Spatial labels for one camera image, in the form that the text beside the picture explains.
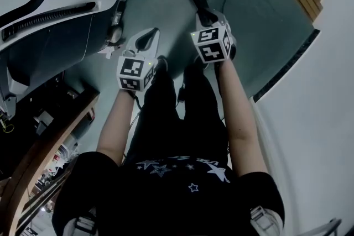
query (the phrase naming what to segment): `black pants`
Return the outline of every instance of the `black pants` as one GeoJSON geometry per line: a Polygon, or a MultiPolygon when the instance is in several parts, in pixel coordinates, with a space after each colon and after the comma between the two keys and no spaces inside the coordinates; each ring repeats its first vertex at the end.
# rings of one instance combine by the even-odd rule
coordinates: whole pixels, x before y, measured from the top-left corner
{"type": "Polygon", "coordinates": [[[181,120],[175,109],[173,80],[166,71],[155,74],[145,94],[126,164],[177,155],[227,162],[226,128],[203,70],[188,66],[184,83],[186,112],[181,120]]]}

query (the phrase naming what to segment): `black t-shirt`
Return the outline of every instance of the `black t-shirt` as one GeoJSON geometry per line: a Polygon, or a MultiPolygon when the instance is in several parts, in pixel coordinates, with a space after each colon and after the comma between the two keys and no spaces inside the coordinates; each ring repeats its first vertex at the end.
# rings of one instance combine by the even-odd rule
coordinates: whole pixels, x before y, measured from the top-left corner
{"type": "Polygon", "coordinates": [[[79,156],[55,204],[53,226],[96,208],[99,235],[256,235],[250,210],[284,207],[272,177],[237,177],[226,165],[191,156],[118,167],[101,153],[79,156]]]}

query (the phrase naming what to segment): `person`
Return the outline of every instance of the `person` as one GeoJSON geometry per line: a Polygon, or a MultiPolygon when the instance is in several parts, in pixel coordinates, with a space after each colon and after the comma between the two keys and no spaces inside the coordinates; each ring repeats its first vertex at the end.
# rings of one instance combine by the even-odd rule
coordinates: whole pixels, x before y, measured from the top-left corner
{"type": "Polygon", "coordinates": [[[275,234],[264,235],[280,235],[283,202],[233,62],[215,66],[225,126],[201,60],[184,72],[182,120],[167,60],[158,59],[127,158],[134,99],[120,90],[96,152],[78,157],[56,200],[56,234],[86,216],[98,235],[262,235],[268,227],[275,234]]]}

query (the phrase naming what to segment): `white cube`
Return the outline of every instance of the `white cube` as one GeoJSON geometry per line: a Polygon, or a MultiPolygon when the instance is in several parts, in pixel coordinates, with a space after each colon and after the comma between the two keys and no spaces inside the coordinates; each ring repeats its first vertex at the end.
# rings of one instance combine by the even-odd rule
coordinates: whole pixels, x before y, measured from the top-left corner
{"type": "Polygon", "coordinates": [[[230,55],[232,37],[226,26],[191,33],[195,48],[204,63],[227,60],[230,55]]]}
{"type": "Polygon", "coordinates": [[[142,92],[153,76],[153,60],[119,57],[117,80],[121,89],[142,92]]]}

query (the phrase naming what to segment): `t-shirt sleeve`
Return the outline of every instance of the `t-shirt sleeve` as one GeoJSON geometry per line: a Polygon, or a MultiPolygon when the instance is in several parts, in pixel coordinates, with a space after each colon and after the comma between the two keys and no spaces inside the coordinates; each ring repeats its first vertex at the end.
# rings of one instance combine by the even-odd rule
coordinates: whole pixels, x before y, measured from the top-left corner
{"type": "Polygon", "coordinates": [[[117,164],[102,153],[81,154],[55,202],[52,224],[62,235],[68,221],[87,214],[104,192],[104,184],[117,173],[117,164]]]}
{"type": "Polygon", "coordinates": [[[271,175],[265,172],[252,172],[239,178],[239,186],[249,209],[261,206],[279,214],[283,224],[285,212],[282,197],[271,175]]]}

